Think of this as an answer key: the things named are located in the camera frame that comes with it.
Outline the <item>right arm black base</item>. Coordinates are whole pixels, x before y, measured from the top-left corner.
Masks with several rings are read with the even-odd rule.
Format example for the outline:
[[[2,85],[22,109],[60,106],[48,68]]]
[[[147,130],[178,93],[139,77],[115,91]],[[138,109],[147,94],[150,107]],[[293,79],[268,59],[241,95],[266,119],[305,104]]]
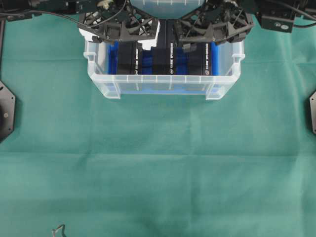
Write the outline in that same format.
[[[316,91],[310,96],[312,131],[316,135]]]

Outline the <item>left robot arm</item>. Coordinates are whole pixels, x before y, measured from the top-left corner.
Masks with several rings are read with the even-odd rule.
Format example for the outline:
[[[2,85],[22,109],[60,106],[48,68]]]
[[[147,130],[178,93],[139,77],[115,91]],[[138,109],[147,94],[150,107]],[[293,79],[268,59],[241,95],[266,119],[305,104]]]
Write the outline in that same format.
[[[157,45],[160,22],[128,0],[2,0],[0,16],[7,21],[43,14],[77,24],[86,41],[136,42],[144,50]]]

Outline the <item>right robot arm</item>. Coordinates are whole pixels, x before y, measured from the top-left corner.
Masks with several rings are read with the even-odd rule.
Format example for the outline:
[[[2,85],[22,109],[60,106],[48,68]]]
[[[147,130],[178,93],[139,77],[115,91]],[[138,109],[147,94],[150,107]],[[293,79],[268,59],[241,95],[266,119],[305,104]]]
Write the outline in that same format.
[[[311,24],[296,25],[304,17]],[[254,27],[256,18],[266,30],[291,33],[293,28],[315,26],[314,0],[206,0],[190,13],[175,20],[173,32],[176,44],[185,51],[194,50],[198,43],[243,41]]]

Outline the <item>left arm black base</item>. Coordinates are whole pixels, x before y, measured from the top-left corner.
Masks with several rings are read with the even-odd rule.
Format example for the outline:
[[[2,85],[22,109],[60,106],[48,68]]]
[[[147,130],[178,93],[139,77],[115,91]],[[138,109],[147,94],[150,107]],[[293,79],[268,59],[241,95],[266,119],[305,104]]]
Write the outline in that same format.
[[[0,82],[0,142],[14,131],[15,95]]]

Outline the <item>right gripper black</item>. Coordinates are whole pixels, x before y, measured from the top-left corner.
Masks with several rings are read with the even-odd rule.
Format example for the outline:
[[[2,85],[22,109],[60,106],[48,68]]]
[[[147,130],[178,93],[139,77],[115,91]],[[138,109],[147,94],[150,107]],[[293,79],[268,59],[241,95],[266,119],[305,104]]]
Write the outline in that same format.
[[[185,52],[195,44],[241,42],[254,26],[252,16],[239,0],[205,0],[204,3],[174,22],[176,45]]]

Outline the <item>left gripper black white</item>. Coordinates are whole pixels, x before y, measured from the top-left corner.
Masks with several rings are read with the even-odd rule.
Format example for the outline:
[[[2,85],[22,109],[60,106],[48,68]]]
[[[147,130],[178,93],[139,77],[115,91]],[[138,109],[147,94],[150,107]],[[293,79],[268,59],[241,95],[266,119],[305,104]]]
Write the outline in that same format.
[[[129,0],[98,0],[95,10],[79,15],[78,29],[89,42],[136,42],[151,49],[158,44],[159,19]]]

